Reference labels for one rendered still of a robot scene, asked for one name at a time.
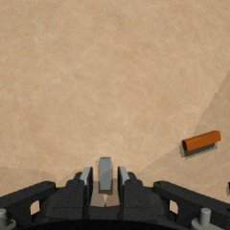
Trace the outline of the grey rod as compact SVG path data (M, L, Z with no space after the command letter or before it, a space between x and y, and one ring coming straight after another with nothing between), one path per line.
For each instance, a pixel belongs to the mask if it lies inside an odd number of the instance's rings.
M101 190L111 190L111 159L110 157L100 158L100 179L101 179Z

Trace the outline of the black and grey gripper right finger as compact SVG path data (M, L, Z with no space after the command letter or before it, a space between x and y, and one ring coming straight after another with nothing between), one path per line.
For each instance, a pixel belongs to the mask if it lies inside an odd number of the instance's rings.
M124 220L157 224L159 215L191 230L230 230L229 203L164 180L146 187L126 167L118 167L117 185ZM177 204L177 213L170 210L171 200Z

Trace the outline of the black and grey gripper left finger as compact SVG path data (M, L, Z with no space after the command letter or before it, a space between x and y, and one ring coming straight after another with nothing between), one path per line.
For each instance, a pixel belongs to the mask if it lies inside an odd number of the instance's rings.
M83 219L84 205L90 205L93 193L93 167L84 167L74 178L65 187L43 181L0 196L0 230L17 230L48 216L48 222ZM36 201L39 211L31 215Z

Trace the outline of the orange rod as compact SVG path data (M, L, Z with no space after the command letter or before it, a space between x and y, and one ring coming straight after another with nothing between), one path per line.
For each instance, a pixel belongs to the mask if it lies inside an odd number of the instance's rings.
M184 150L189 151L213 144L218 141L221 141L220 132L213 130L192 138L182 140L182 145Z

